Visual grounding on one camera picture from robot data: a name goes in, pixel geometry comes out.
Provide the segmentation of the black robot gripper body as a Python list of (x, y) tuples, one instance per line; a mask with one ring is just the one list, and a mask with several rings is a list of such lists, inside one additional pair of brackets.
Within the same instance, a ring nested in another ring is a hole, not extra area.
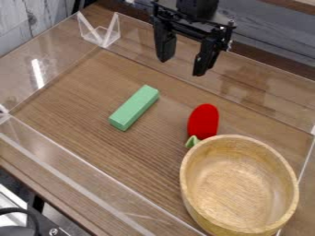
[(152, 17), (157, 17), (171, 26), (175, 34), (201, 41), (216, 38), (221, 51), (229, 48), (235, 20), (219, 11), (219, 0), (152, 0)]

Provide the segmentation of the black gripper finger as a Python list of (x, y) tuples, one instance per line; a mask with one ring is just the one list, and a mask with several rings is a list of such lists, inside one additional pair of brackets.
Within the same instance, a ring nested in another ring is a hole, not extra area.
[(157, 17), (151, 17), (151, 22), (153, 28), (156, 56), (164, 63), (175, 55), (177, 38), (172, 26), (165, 21)]
[(213, 67), (220, 50), (221, 46), (216, 38), (207, 37), (203, 39), (193, 65), (193, 75), (196, 77), (201, 77), (207, 70)]

